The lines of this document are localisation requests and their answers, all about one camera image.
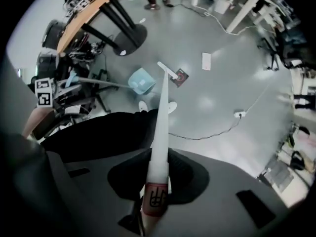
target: shoe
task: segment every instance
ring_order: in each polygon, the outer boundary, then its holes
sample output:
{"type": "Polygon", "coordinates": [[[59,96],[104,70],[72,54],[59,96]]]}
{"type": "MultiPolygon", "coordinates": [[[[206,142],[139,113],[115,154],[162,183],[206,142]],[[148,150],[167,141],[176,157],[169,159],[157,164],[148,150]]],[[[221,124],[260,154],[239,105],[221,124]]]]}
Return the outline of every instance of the shoe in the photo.
{"type": "Polygon", "coordinates": [[[170,0],[162,0],[164,6],[167,6],[167,7],[174,7],[174,5],[170,2],[170,0]]]}
{"type": "Polygon", "coordinates": [[[291,99],[288,95],[286,97],[284,97],[283,95],[279,95],[277,96],[278,100],[284,102],[284,103],[288,103],[288,104],[292,104],[292,107],[295,108],[295,103],[293,101],[293,99],[291,99]]]}
{"type": "Polygon", "coordinates": [[[144,6],[145,10],[159,10],[160,6],[158,4],[147,4],[144,6]]]}
{"type": "Polygon", "coordinates": [[[148,106],[144,101],[139,101],[138,108],[140,112],[142,111],[148,112],[148,106]]]}
{"type": "Polygon", "coordinates": [[[170,102],[168,104],[168,114],[174,112],[174,110],[177,108],[178,104],[174,101],[170,102]]]}
{"type": "Polygon", "coordinates": [[[258,14],[254,12],[253,10],[251,11],[252,16],[256,17],[258,14]]]}

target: white shoe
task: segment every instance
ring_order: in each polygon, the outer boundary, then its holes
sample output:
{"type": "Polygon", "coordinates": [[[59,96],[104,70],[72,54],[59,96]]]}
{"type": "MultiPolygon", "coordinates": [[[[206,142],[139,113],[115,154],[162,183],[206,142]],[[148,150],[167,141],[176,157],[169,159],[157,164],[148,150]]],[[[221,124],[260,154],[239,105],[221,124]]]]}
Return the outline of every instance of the white shoe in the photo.
{"type": "Polygon", "coordinates": [[[142,111],[148,112],[148,106],[144,101],[139,101],[138,108],[140,112],[142,111]]]}
{"type": "Polygon", "coordinates": [[[176,108],[177,108],[178,104],[174,101],[170,102],[168,104],[168,114],[172,113],[176,108]]]}
{"type": "Polygon", "coordinates": [[[284,97],[283,95],[277,96],[278,100],[284,102],[284,103],[289,103],[292,104],[293,100],[291,100],[289,97],[284,97]]]}

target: blue bin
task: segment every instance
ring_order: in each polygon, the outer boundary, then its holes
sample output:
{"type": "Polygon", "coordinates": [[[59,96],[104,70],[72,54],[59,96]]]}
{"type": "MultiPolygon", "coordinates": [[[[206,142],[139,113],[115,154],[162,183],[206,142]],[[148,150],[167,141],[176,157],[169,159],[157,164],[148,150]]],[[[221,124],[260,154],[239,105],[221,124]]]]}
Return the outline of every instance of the blue bin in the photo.
{"type": "Polygon", "coordinates": [[[156,80],[143,68],[134,72],[128,79],[128,85],[132,87],[138,95],[149,93],[155,84],[156,80]]]}

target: white paper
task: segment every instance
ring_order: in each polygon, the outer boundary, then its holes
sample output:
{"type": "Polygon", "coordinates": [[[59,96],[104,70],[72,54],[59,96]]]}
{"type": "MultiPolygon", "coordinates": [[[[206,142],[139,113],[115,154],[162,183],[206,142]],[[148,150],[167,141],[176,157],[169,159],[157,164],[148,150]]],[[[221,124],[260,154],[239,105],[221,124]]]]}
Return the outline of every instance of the white paper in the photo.
{"type": "Polygon", "coordinates": [[[202,69],[211,70],[211,54],[202,53],[202,69]]]}

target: desk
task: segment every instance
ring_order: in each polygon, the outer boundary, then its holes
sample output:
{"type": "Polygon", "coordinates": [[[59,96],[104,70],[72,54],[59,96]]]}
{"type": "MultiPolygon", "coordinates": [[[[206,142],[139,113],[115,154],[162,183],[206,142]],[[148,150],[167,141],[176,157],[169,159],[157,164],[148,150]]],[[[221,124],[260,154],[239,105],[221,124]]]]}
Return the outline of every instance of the desk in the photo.
{"type": "Polygon", "coordinates": [[[115,50],[115,53],[118,54],[122,50],[125,50],[120,44],[117,44],[115,41],[110,40],[106,36],[104,36],[102,33],[88,25],[88,21],[98,12],[103,12],[106,14],[112,21],[117,25],[118,28],[122,31],[122,33],[132,42],[132,44],[137,48],[139,47],[143,41],[145,41],[144,38],[144,30],[146,31],[146,28],[144,26],[135,25],[131,18],[128,16],[126,11],[123,9],[123,7],[120,5],[118,0],[93,0],[83,11],[79,12],[75,18],[68,24],[66,29],[64,30],[61,38],[59,39],[58,46],[57,46],[57,53],[63,52],[66,47],[69,45],[75,34],[82,28],[84,31],[95,35],[105,43],[112,46],[115,50]],[[128,27],[122,19],[114,12],[114,10],[107,4],[108,2],[111,2],[112,5],[121,13],[123,18],[128,22],[130,27],[128,27]],[[137,32],[141,31],[142,39],[139,40],[135,35],[137,35],[137,32]]]}
{"type": "MultiPolygon", "coordinates": [[[[259,0],[248,0],[246,4],[242,7],[240,12],[237,14],[237,16],[233,19],[233,21],[230,23],[230,25],[227,27],[226,31],[231,33],[235,27],[243,20],[243,18],[249,13],[249,11],[256,5],[256,3],[259,0]]],[[[264,0],[268,3],[270,3],[271,9],[277,7],[277,5],[271,1],[271,0],[264,0]]]]}

